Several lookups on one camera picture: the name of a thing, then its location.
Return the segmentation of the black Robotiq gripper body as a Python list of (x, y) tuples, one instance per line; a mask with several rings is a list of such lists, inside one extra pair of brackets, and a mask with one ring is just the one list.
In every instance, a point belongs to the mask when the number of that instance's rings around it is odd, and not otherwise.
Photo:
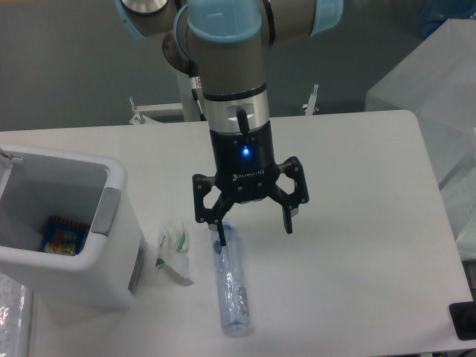
[(280, 169), (274, 159), (271, 124), (246, 134), (210, 131), (219, 203), (246, 203), (267, 197), (283, 201), (277, 186)]

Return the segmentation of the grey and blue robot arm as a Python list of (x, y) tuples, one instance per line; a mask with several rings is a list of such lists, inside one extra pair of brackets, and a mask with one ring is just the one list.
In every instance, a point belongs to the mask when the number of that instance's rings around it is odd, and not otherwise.
[(335, 27), (343, 2), (118, 1), (116, 8), (133, 36), (171, 32), (178, 55), (201, 81), (216, 173), (193, 176), (196, 221), (226, 245), (226, 213), (235, 204), (270, 198), (291, 232), (309, 192), (298, 158), (274, 158), (263, 51)]

